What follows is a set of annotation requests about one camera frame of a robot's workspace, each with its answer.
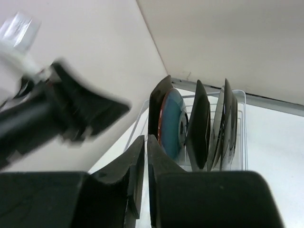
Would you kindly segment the square black yellow plate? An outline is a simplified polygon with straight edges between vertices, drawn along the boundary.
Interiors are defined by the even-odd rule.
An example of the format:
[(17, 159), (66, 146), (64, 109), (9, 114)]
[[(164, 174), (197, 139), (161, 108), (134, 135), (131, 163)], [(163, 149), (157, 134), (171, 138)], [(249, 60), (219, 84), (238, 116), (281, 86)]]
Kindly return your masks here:
[(158, 122), (161, 105), (168, 91), (173, 88), (171, 84), (171, 76), (163, 78), (153, 89), (149, 99), (149, 117), (148, 117), (148, 134), (158, 138)]

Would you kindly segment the square black floral plate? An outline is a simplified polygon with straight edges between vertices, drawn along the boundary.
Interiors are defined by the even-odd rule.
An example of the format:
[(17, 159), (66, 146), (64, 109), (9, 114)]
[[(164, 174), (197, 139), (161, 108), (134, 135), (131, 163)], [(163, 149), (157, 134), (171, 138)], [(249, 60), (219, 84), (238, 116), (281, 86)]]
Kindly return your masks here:
[(193, 171), (204, 169), (207, 162), (210, 123), (210, 103), (202, 82), (198, 80), (186, 138), (186, 150)]

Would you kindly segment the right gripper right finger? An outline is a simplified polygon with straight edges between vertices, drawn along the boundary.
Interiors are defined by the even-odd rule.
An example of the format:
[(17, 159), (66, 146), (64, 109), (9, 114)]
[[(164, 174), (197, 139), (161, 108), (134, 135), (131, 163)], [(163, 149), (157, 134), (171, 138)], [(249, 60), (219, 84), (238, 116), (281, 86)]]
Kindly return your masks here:
[(281, 228), (266, 181), (252, 171), (187, 172), (148, 136), (154, 228)]

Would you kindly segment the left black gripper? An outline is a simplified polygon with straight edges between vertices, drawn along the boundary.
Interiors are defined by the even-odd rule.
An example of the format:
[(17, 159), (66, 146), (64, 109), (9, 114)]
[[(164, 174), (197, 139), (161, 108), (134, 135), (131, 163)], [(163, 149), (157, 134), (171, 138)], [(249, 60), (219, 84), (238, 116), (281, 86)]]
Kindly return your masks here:
[(130, 103), (95, 92), (63, 61), (51, 64), (51, 80), (39, 83), (29, 99), (0, 113), (0, 164), (11, 165), (63, 134), (83, 142), (111, 127)]

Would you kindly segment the round teal plate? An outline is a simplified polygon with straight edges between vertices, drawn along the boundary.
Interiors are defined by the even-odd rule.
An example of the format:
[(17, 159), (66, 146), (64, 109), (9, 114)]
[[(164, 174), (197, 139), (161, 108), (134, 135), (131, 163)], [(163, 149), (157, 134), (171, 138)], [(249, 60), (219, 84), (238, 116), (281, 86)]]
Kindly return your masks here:
[(188, 123), (184, 99), (177, 89), (172, 88), (165, 94), (161, 105), (157, 140), (173, 160), (185, 146)]

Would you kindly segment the round brown-rimmed beige plate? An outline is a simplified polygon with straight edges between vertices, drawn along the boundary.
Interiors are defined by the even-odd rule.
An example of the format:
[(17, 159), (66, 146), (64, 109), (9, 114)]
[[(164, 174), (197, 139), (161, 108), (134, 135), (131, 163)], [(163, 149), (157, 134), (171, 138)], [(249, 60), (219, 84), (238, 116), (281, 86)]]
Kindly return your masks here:
[(225, 79), (224, 104), (223, 104), (223, 141), (220, 160), (220, 169), (228, 170), (235, 155), (237, 124), (238, 124), (238, 101), (232, 92), (230, 83)]

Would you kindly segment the round beige tree-pattern plate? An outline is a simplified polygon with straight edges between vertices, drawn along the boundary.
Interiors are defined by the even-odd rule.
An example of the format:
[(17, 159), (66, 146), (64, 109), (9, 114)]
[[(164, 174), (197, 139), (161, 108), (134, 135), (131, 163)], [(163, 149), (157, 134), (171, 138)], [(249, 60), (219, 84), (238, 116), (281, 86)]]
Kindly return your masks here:
[(209, 155), (207, 160), (207, 171), (214, 169), (220, 161), (222, 155), (223, 141), (223, 105), (224, 105), (225, 87), (221, 88), (217, 106), (214, 112), (213, 126), (210, 134)]

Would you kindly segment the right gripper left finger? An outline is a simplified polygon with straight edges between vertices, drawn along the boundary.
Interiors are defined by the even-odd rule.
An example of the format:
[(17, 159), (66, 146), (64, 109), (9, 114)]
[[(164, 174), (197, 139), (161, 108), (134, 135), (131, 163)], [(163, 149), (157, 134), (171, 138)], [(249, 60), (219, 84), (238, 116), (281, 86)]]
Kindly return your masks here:
[(133, 228), (140, 217), (144, 136), (89, 174), (7, 172), (0, 176), (3, 228)]

